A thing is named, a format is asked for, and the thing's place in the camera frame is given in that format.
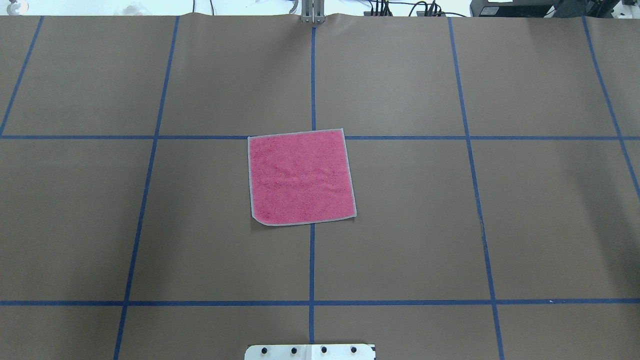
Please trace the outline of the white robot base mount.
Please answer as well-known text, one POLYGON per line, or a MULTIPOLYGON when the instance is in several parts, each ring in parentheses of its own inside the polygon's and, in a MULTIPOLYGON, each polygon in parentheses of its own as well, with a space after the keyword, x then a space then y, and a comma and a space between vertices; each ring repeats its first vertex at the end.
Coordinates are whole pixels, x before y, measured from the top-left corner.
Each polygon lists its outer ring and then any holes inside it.
POLYGON ((375 360, 374 344, 256 344, 247 347, 245 360, 375 360))

